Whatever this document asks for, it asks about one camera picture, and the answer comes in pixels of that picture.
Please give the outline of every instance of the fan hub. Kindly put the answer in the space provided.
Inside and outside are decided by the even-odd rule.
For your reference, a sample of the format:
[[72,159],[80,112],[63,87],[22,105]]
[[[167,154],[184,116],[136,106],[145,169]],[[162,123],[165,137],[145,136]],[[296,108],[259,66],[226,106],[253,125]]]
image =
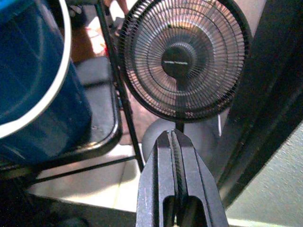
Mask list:
[[167,75],[182,79],[191,69],[193,54],[184,46],[171,46],[162,55],[161,64]]

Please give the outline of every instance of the fan stand pole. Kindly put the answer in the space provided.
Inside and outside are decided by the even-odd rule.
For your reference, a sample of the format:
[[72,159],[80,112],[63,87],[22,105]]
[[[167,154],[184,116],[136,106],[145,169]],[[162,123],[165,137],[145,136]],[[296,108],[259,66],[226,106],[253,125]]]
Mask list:
[[132,139],[132,144],[134,147],[134,152],[135,152],[135,158],[138,162],[138,166],[140,171],[142,172],[143,170],[143,159],[141,156],[141,152],[140,152],[140,148],[139,148],[139,143],[138,143],[138,139],[137,139],[137,135],[135,132],[135,128],[134,128],[134,122],[132,119],[132,110],[129,104],[129,100],[128,100],[128,96],[127,96],[127,92],[126,89],[124,87],[123,82],[120,79],[120,70],[118,68],[118,59],[114,50],[114,46],[113,46],[113,42],[111,40],[111,37],[108,33],[108,27],[107,27],[107,23],[104,17],[104,12],[105,12],[105,6],[103,3],[103,0],[99,0],[98,4],[95,5],[96,8],[96,12],[97,12],[97,16],[99,18],[100,21],[100,26],[102,29],[102,33],[103,33],[103,37],[104,37],[104,41],[105,44],[107,46],[108,49],[108,55],[109,55],[109,60],[111,63],[111,68],[113,71],[113,75],[114,75],[114,80],[116,82],[116,87],[119,91],[120,94],[120,98],[121,98],[121,102],[122,102],[122,106],[123,106],[123,111],[125,113],[125,118],[127,121],[127,126],[129,129],[129,134],[131,136]]
[[176,129],[178,129],[180,132],[184,132],[184,122],[176,122]]

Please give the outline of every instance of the fan grille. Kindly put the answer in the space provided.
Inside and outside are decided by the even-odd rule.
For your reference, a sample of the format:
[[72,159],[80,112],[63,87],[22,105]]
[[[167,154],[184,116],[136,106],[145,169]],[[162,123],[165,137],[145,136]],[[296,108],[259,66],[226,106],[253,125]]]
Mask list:
[[132,94],[169,120],[213,116],[231,102],[249,29],[217,0],[141,0],[128,15],[120,58]]

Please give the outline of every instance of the electric fan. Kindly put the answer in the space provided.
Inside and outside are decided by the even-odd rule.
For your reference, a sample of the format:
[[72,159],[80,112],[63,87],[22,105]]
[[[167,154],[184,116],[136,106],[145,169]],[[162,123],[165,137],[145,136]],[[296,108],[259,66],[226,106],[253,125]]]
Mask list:
[[194,122],[229,106],[250,39],[231,0],[139,0],[122,27],[120,67],[149,111]]

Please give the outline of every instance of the blue bucket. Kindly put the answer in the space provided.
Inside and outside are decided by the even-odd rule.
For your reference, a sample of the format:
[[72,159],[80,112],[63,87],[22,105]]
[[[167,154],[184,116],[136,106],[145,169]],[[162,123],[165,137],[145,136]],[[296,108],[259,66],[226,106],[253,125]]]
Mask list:
[[[43,0],[0,1],[0,125],[27,113],[51,86],[63,53],[60,31]],[[49,160],[89,127],[91,110],[73,64],[50,106],[25,128],[0,139],[15,163]]]

